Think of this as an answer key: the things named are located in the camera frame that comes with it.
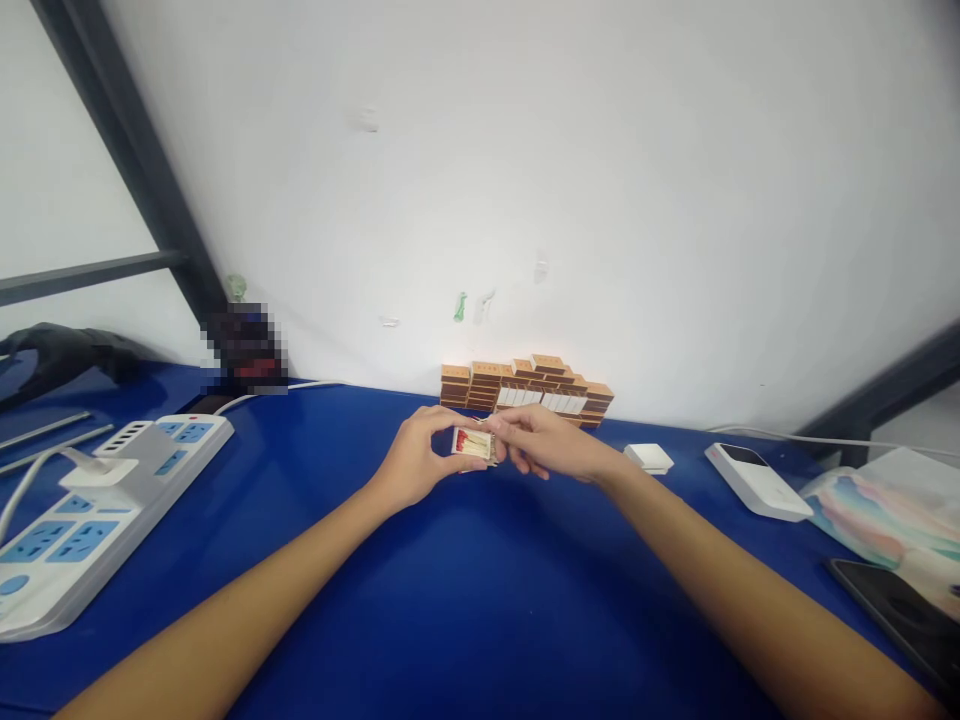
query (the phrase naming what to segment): blue table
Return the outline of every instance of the blue table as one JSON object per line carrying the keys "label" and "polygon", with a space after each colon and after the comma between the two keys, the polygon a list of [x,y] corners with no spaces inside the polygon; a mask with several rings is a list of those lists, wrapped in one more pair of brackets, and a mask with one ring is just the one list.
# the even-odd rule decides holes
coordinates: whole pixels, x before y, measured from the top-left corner
{"label": "blue table", "polygon": [[[159,366],[147,385],[111,391],[92,374],[19,415],[36,413],[37,425],[87,408],[119,425],[175,412],[202,378]],[[231,410],[234,438],[77,622],[0,646],[0,703],[62,707],[333,510],[377,469],[400,422],[433,402],[332,387]],[[0,438],[23,431],[6,421],[0,416]],[[664,478],[670,488],[913,672],[822,565],[851,553],[809,523],[750,513],[704,457],[719,436],[617,421],[597,436],[618,449],[659,443],[676,463]],[[796,487],[820,472],[790,445],[733,441]],[[60,496],[57,479],[51,467],[19,522]],[[713,717],[717,708],[779,717],[600,492],[504,465],[444,481],[375,533],[281,641],[231,717],[681,718]]]}

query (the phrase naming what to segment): left hand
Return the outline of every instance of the left hand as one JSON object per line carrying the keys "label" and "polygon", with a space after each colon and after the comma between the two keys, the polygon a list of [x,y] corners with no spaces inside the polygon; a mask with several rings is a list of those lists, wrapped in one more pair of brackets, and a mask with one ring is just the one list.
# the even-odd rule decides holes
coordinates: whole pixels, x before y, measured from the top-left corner
{"label": "left hand", "polygon": [[470,455],[440,457],[430,448],[434,433],[449,427],[483,430],[476,420],[450,408],[422,407],[403,421],[380,469],[367,486],[384,495],[396,510],[415,505],[448,475],[467,470],[485,470],[487,464]]}

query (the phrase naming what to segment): pixelated area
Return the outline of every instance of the pixelated area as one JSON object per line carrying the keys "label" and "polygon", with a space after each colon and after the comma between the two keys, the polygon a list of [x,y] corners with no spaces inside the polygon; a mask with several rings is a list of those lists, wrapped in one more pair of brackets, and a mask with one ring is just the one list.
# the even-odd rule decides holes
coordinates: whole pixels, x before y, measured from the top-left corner
{"label": "pixelated area", "polygon": [[278,395],[287,392],[287,352],[265,304],[230,303],[201,323],[207,345],[220,361],[207,392]]}

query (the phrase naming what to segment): hand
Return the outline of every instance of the hand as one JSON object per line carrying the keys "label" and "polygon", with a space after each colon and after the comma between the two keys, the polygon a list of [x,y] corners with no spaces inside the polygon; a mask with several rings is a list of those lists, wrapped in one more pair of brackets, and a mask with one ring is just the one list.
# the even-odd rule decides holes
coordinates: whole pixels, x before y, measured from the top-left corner
{"label": "hand", "polygon": [[435,405],[417,410],[400,425],[387,457],[367,486],[382,494],[395,510],[400,511],[423,500],[448,475],[485,470],[487,464],[478,457],[451,455],[442,458],[430,448],[434,433],[454,426],[483,430],[476,420],[450,408]]}
{"label": "hand", "polygon": [[491,415],[484,429],[497,436],[497,460],[507,453],[517,470],[547,480],[549,470],[583,482],[600,482],[624,463],[609,445],[575,428],[543,405],[525,405]]}

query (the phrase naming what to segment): black phone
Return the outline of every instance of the black phone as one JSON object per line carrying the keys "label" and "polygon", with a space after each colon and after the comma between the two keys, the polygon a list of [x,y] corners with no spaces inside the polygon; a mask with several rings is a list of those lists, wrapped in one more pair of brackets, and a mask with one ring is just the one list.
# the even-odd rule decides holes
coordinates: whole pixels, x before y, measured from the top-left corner
{"label": "black phone", "polygon": [[886,568],[850,560],[827,568],[951,703],[960,701],[960,625]]}

